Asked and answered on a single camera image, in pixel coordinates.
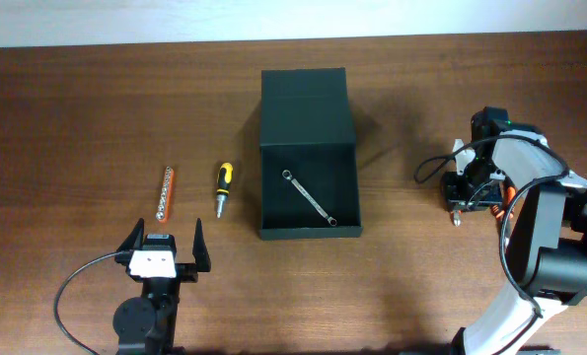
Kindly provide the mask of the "silver double ring wrench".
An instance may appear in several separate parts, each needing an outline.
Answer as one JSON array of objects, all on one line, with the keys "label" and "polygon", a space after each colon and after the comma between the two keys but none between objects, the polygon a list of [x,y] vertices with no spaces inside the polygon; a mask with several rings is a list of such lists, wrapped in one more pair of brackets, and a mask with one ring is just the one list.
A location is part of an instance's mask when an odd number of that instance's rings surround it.
[{"label": "silver double ring wrench", "polygon": [[294,178],[289,170],[282,171],[282,177],[288,180],[295,189],[312,205],[312,207],[318,212],[318,214],[324,218],[330,226],[336,227],[337,221],[333,218],[320,204],[319,202],[307,191],[307,189]]}]

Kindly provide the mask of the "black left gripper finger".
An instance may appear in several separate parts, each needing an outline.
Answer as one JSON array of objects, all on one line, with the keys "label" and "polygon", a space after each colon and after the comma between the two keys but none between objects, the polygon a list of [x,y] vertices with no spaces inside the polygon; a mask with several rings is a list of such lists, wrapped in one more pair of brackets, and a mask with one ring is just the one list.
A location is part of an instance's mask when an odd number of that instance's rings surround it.
[{"label": "black left gripper finger", "polygon": [[194,231],[194,238],[193,238],[193,245],[192,245],[192,255],[194,258],[194,263],[196,265],[196,270],[198,272],[210,272],[211,271],[211,260],[210,255],[205,243],[202,222],[201,219],[198,218],[195,224],[195,231]]},{"label": "black left gripper finger", "polygon": [[133,230],[117,248],[117,251],[134,251],[141,249],[142,239],[145,231],[145,220],[139,218]]}]

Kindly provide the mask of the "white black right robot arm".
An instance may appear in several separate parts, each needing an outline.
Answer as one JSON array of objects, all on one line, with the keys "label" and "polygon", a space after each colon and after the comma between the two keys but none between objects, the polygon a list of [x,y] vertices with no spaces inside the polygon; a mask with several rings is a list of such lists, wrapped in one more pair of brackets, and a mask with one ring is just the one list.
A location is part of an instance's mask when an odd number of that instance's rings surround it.
[{"label": "white black right robot arm", "polygon": [[587,297],[587,179],[543,132],[487,106],[456,140],[441,193],[455,224],[489,211],[506,282],[485,313],[455,335],[453,354],[516,354],[548,320]]}]

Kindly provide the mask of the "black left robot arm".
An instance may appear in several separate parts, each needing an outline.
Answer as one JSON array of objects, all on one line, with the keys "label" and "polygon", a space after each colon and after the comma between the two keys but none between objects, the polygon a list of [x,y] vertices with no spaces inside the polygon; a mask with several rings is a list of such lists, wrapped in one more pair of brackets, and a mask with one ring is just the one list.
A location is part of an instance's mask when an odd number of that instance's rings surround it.
[{"label": "black left robot arm", "polygon": [[195,223],[193,261],[177,262],[176,239],[171,234],[146,234],[145,222],[137,221],[116,250],[114,261],[142,286],[141,294],[122,302],[112,319],[119,354],[185,354],[175,344],[181,286],[196,283],[211,271],[202,222]]}]

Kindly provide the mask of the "small red pliers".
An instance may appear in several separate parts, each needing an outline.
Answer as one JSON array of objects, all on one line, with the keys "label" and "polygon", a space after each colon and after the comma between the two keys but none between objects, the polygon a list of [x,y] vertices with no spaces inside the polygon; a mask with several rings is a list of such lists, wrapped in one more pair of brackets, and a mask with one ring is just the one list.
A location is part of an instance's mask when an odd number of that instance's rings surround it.
[{"label": "small red pliers", "polygon": [[451,213],[451,216],[452,216],[452,222],[453,222],[454,226],[459,227],[461,225],[461,211],[454,210]]}]

